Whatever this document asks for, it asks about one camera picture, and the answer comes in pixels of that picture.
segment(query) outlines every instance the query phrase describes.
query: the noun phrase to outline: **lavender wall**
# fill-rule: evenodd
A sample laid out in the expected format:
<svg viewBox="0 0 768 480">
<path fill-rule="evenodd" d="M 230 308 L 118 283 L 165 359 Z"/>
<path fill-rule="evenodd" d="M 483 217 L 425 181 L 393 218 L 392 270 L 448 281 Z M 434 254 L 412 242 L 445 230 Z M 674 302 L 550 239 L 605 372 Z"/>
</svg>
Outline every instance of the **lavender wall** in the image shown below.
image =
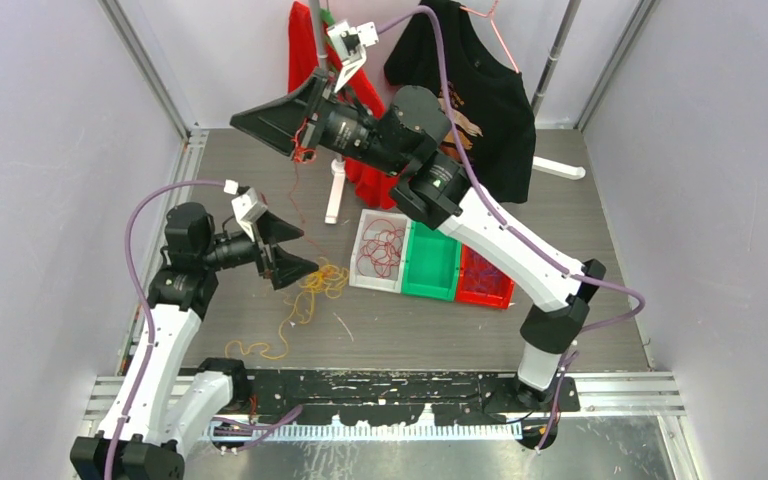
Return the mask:
<svg viewBox="0 0 768 480">
<path fill-rule="evenodd" d="M 128 213 L 180 147 L 98 2 L 0 1 L 0 479 L 67 478 L 136 305 Z"/>
<path fill-rule="evenodd" d="M 586 140 L 711 478 L 768 478 L 768 4 L 661 2 Z"/>
</svg>

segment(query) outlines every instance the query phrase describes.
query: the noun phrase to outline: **white wall panel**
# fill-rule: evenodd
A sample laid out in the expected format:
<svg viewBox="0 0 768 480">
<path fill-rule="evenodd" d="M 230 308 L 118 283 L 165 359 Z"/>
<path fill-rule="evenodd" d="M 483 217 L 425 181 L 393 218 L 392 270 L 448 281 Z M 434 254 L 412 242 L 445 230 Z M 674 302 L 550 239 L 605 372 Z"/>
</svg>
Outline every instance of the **white wall panel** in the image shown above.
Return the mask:
<svg viewBox="0 0 768 480">
<path fill-rule="evenodd" d="M 0 479 L 67 478 L 136 306 L 128 214 L 180 148 L 98 2 L 0 1 Z"/>
<path fill-rule="evenodd" d="M 157 48 L 171 65 L 195 117 L 208 128 L 226 127 L 232 114 L 286 93 L 287 19 L 291 0 L 129 0 L 139 2 Z M 416 6 L 417 0 L 331 0 L 334 15 L 353 23 L 385 22 Z M 492 0 L 464 4 L 486 10 Z M 584 109 L 637 0 L 584 0 L 538 125 L 569 126 Z M 560 26 L 567 2 L 502 0 L 497 25 L 533 94 Z M 478 17 L 479 37 L 507 62 L 490 23 Z M 384 97 L 382 67 L 403 28 L 394 29 L 370 52 L 366 72 Z"/>
<path fill-rule="evenodd" d="M 768 4 L 660 2 L 585 138 L 708 478 L 768 478 Z"/>
</svg>

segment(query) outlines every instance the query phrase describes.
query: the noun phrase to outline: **yellow string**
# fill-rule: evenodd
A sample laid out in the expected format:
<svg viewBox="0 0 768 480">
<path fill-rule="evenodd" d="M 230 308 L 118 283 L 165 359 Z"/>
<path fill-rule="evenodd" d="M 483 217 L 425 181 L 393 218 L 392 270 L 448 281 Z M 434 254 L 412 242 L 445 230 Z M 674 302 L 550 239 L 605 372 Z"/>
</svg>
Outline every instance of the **yellow string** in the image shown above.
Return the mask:
<svg viewBox="0 0 768 480">
<path fill-rule="evenodd" d="M 281 355 L 269 355 L 269 351 L 272 350 L 272 346 L 266 342 L 257 342 L 249 345 L 248 347 L 243 345 L 240 340 L 231 340 L 225 345 L 225 357 L 231 358 L 229 348 L 236 345 L 240 349 L 240 354 L 246 356 L 252 353 L 255 347 L 262 347 L 257 353 L 261 357 L 267 360 L 280 360 L 286 357 L 290 353 L 290 343 L 287 342 L 287 338 L 284 337 L 284 325 L 292 321 L 293 318 L 298 318 L 297 325 L 307 325 L 313 320 L 313 313 L 316 310 L 316 296 L 319 294 L 325 294 L 327 298 L 335 299 L 339 298 L 343 294 L 343 288 L 349 283 L 349 269 L 345 267 L 338 267 L 328 261 L 327 258 L 322 257 L 321 260 L 325 262 L 325 265 L 319 267 L 314 273 L 306 276 L 299 282 L 301 291 L 296 295 L 295 300 L 290 301 L 291 296 L 284 294 L 284 303 L 293 307 L 293 310 L 287 315 L 287 318 L 278 324 L 278 338 L 284 344 L 284 353 Z M 310 307 L 307 310 L 302 310 L 300 305 L 302 299 L 307 299 Z"/>
</svg>

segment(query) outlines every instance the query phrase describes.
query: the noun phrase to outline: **green bin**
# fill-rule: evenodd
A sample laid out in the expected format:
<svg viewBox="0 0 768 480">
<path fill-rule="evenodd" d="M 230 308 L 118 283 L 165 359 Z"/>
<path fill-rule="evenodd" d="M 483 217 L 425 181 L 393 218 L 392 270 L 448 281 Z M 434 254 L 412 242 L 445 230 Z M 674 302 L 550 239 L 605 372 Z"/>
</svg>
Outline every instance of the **green bin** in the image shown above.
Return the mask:
<svg viewBox="0 0 768 480">
<path fill-rule="evenodd" d="M 402 293 L 454 301 L 461 266 L 461 243 L 413 222 L 407 250 Z"/>
</svg>

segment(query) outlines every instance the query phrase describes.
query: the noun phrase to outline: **white tray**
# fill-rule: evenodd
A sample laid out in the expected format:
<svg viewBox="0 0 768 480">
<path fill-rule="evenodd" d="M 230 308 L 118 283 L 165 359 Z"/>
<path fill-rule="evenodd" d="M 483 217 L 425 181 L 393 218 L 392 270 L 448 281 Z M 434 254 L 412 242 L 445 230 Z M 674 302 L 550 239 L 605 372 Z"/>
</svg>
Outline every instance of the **white tray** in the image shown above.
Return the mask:
<svg viewBox="0 0 768 480">
<path fill-rule="evenodd" d="M 361 259 L 358 262 L 359 250 L 361 248 L 361 242 L 363 241 L 363 232 L 366 230 L 367 225 L 376 220 L 387 220 L 392 223 L 396 228 L 405 229 L 405 237 L 402 241 L 402 259 L 398 268 L 392 269 L 386 278 L 378 278 L 377 276 L 364 275 L 374 272 L 372 262 L 368 259 Z M 367 237 L 373 236 L 375 233 L 380 232 L 384 228 L 389 228 L 384 222 L 379 222 L 373 225 L 367 232 Z M 358 222 L 358 231 L 355 235 L 355 246 L 352 248 L 352 260 L 349 266 L 349 285 L 353 287 L 370 288 L 372 290 L 381 290 L 384 292 L 401 293 L 402 292 L 402 273 L 405 271 L 405 259 L 408 252 L 408 239 L 410 239 L 411 221 L 405 215 L 401 213 L 389 213 L 380 212 L 378 210 L 364 209 L 360 214 L 360 222 Z"/>
</svg>

